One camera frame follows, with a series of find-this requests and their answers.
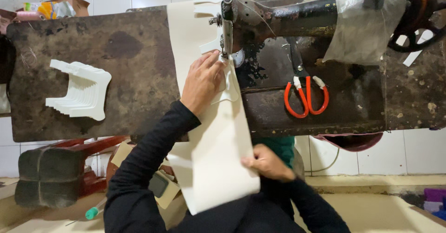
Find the person's left hand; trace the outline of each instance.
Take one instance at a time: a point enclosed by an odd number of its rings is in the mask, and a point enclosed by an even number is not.
[[[219,61],[220,52],[215,50],[194,61],[190,66],[180,102],[198,116],[219,92],[226,67]]]
[[[253,168],[267,178],[285,182],[293,181],[296,175],[285,163],[266,145],[254,146],[254,157],[243,157],[245,167]]]

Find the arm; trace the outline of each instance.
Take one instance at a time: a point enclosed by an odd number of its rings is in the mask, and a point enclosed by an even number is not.
[[[148,184],[153,173],[184,133],[200,125],[197,116],[218,92],[225,65],[209,53],[190,67],[180,101],[130,152],[110,179],[104,210],[105,232],[164,232]]]
[[[350,232],[335,209],[299,178],[286,183],[291,200],[312,233]]]
[[[176,101],[131,151],[109,182],[104,211],[106,232],[165,230],[155,197],[147,189],[148,183],[175,141],[198,125],[198,118]]]
[[[242,164],[254,168],[267,178],[281,180],[283,187],[299,210],[304,223],[312,233],[350,232],[347,224],[335,209],[293,171],[267,146],[254,146],[255,158],[243,158]]]

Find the handwheel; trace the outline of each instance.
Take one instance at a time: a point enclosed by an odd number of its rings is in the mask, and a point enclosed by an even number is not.
[[[437,28],[430,19],[435,12],[443,9],[446,9],[446,2],[438,2],[438,0],[407,0],[406,11],[393,32],[393,37],[387,44],[388,47],[397,52],[415,52],[441,40],[446,35],[446,25],[443,28]],[[432,31],[433,37],[418,44],[415,32],[419,29]],[[409,45],[398,45],[397,40],[399,36],[407,36]]]

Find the purple fabric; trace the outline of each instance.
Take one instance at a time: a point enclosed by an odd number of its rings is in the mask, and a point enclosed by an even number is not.
[[[446,189],[425,188],[424,197],[427,202],[443,202],[443,197],[446,197]]]
[[[383,137],[382,132],[364,134],[319,134],[313,136],[321,141],[327,141],[343,150],[359,152],[373,147]]]

